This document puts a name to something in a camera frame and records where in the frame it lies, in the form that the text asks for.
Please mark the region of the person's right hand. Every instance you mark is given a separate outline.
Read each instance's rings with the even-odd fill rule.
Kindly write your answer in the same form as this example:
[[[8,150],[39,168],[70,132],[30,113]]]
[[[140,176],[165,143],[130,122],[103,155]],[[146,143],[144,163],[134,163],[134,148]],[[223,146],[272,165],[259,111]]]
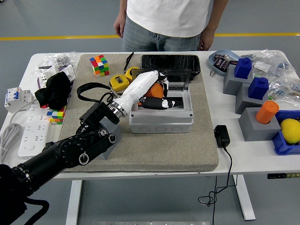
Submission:
[[[126,24],[126,15],[118,15],[113,26],[114,26],[115,34],[120,38],[123,38],[125,24]]]

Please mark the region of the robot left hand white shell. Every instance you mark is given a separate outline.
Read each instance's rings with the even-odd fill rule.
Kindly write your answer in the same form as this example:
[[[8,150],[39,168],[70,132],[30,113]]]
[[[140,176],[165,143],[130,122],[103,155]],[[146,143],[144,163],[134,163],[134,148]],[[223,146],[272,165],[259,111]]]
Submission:
[[[141,103],[143,108],[154,110],[166,110],[179,103],[166,97],[146,97],[145,94],[154,84],[163,84],[163,91],[168,92],[168,80],[165,75],[157,70],[139,74],[126,88],[120,98],[110,103],[110,110],[118,117],[126,117],[130,114],[134,104]]]

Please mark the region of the person's left hand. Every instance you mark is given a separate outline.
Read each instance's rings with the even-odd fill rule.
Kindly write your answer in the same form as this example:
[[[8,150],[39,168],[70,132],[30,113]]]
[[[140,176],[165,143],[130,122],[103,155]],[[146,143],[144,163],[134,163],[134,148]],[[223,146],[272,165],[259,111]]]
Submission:
[[[215,28],[209,28],[208,26],[202,31],[200,42],[199,42],[199,51],[208,51],[213,44]]]

